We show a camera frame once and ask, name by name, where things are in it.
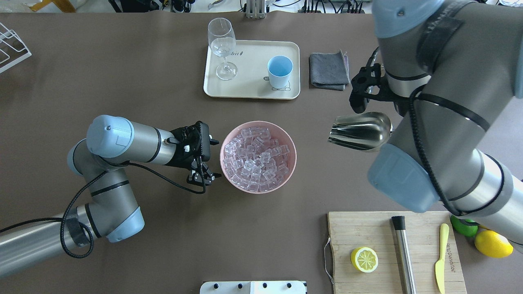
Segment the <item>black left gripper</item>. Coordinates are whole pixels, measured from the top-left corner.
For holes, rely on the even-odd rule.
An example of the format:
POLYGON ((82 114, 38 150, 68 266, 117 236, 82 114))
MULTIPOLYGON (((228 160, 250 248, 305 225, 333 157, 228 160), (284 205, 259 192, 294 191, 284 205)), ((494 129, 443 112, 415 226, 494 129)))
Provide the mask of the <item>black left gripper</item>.
MULTIPOLYGON (((194 125, 189 125, 174 129, 168 138, 168 143, 174 144, 174 155, 168 162, 168 166, 183 169, 198 169, 195 160, 207 162, 211 157, 211 145, 218 145, 220 142, 211 138, 207 123, 197 121, 194 125)), ((211 170, 198 172, 191 171, 187 177, 187 183, 191 185, 211 185, 216 178, 222 177, 221 173, 211 170)))

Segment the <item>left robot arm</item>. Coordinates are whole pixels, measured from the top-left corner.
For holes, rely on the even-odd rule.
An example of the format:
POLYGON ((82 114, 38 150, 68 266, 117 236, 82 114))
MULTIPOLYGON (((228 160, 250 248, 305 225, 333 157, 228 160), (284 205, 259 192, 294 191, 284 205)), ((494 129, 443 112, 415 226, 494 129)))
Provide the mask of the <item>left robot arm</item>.
POLYGON ((125 172, 127 166, 145 169, 176 187, 181 185, 145 163, 186 169, 187 182, 200 186, 200 194, 205 193, 220 177, 207 166, 211 146, 218 143, 202 121, 166 131, 123 117, 96 117, 86 138, 67 157, 70 169, 84 177, 86 184, 62 215, 1 230, 5 233, 1 237, 1 277, 59 254, 86 258, 99 238, 116 243, 140 232, 145 222, 125 172))

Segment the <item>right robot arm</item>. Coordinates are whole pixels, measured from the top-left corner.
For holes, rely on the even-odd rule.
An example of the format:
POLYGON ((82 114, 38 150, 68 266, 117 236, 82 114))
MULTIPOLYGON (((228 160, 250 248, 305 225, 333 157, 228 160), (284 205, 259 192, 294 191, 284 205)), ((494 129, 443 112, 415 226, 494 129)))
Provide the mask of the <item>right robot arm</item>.
POLYGON ((376 0, 385 78, 406 112, 368 179, 416 213, 442 201, 522 251, 522 182, 478 143, 522 98, 522 9, 472 0, 376 0))

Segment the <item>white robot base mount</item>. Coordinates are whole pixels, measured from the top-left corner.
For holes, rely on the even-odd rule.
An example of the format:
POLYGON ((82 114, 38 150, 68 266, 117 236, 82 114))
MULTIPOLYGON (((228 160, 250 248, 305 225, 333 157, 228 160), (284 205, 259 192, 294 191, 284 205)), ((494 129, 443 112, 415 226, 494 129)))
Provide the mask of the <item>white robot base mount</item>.
POLYGON ((200 294, 307 294, 305 281, 207 281, 200 294))

